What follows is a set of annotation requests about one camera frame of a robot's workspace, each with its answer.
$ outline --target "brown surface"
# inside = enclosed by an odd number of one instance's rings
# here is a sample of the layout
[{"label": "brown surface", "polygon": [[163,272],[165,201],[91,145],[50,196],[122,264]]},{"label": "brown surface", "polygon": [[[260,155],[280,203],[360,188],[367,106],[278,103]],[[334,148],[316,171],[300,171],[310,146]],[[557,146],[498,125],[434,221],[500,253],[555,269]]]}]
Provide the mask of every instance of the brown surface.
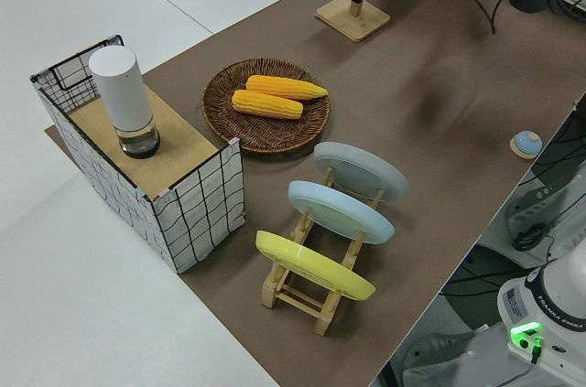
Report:
[{"label": "brown surface", "polygon": [[157,153],[150,158],[131,158],[120,149],[101,97],[72,111],[70,117],[149,198],[154,199],[161,190],[185,177],[218,150],[148,87],[146,93],[161,137]]},{"label": "brown surface", "polygon": [[[529,168],[511,137],[529,129],[547,142],[586,88],[584,27],[567,18],[504,4],[493,36],[472,0],[369,0],[392,22],[355,44],[313,16],[330,1],[283,0],[145,75],[220,144],[200,111],[208,80],[242,59],[291,60],[330,91],[322,140],[373,152],[410,181],[378,208],[395,237],[364,246],[354,267],[376,292],[342,300],[319,337],[294,307],[261,306],[271,263],[254,241],[258,229],[288,235],[289,181],[321,175],[302,154],[244,158],[246,224],[181,277],[284,386],[368,385]],[[341,261],[347,242],[315,227],[306,245]]]}]

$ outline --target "blue plate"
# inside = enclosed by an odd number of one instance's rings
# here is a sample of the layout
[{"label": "blue plate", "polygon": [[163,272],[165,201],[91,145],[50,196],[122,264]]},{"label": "blue plate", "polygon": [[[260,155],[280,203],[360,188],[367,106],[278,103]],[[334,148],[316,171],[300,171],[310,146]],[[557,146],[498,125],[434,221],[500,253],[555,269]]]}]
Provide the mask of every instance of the blue plate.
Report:
[{"label": "blue plate", "polygon": [[309,218],[320,226],[349,239],[365,233],[365,243],[384,243],[395,234],[393,224],[376,210],[321,184],[292,181],[289,200],[299,212],[309,210]]},{"label": "blue plate", "polygon": [[364,198],[373,199],[383,189],[383,199],[399,199],[409,190],[409,183],[401,172],[359,147],[335,142],[319,143],[315,146],[313,159],[324,174],[328,167],[333,168],[335,184]]}]

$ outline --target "yellow corn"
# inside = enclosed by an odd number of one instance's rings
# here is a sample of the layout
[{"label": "yellow corn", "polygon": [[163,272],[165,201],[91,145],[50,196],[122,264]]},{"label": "yellow corn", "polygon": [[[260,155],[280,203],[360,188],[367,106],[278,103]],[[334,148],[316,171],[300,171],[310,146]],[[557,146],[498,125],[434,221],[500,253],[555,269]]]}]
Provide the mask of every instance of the yellow corn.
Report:
[{"label": "yellow corn", "polygon": [[246,81],[246,89],[295,101],[308,101],[328,95],[328,91],[325,88],[311,82],[262,74],[250,76]]},{"label": "yellow corn", "polygon": [[250,90],[236,90],[232,96],[232,107],[239,113],[277,119],[296,120],[303,113],[303,105],[299,102]]}]

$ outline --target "wicker basket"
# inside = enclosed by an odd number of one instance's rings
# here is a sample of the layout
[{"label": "wicker basket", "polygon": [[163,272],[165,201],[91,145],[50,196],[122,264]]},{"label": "wicker basket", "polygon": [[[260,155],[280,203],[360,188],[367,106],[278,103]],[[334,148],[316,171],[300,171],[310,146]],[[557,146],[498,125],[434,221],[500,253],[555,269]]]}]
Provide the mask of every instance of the wicker basket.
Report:
[{"label": "wicker basket", "polygon": [[208,83],[201,100],[203,116],[210,128],[225,141],[240,138],[245,151],[258,154],[283,154],[314,141],[330,116],[328,96],[303,103],[299,120],[283,120],[236,112],[232,107],[235,90],[245,88],[253,74],[281,76],[321,83],[307,70],[279,59],[247,59],[236,62],[216,74]]}]

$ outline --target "wooden stand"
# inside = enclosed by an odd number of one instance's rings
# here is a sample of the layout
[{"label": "wooden stand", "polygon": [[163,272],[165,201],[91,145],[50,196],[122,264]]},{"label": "wooden stand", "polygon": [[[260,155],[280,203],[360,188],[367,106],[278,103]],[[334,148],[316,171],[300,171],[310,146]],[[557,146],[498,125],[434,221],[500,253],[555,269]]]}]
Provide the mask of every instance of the wooden stand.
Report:
[{"label": "wooden stand", "polygon": [[[333,169],[330,167],[326,171],[326,177],[322,184],[327,187],[332,186]],[[376,209],[380,199],[385,192],[381,189],[370,203],[372,209]],[[313,226],[313,221],[309,219],[309,210],[305,211],[301,216],[295,230],[291,232],[289,239],[300,245],[303,245],[309,235],[309,231]],[[356,263],[358,253],[362,248],[365,234],[361,233],[356,241],[351,241],[348,250],[342,260],[342,265],[352,270]],[[273,267],[263,283],[262,303],[264,306],[272,308],[277,299],[283,300],[290,305],[302,310],[303,312],[316,318],[313,331],[318,335],[325,335],[328,326],[333,320],[336,309],[342,298],[340,291],[330,291],[326,300],[321,303],[318,300],[298,291],[292,286],[288,285],[288,277],[290,270],[278,263],[273,262]]]},{"label": "wooden stand", "polygon": [[390,15],[364,1],[333,0],[320,7],[316,16],[354,42],[360,42],[386,26]]}]

